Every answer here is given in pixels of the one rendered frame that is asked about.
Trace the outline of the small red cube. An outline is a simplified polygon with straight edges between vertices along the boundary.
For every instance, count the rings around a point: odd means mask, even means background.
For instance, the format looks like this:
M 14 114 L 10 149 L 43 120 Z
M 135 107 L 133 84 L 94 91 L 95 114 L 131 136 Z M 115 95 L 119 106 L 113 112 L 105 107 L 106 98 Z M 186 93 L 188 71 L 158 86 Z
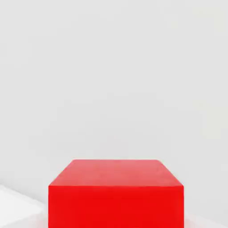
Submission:
M 48 228 L 184 228 L 184 187 L 158 160 L 75 159 L 49 185 Z

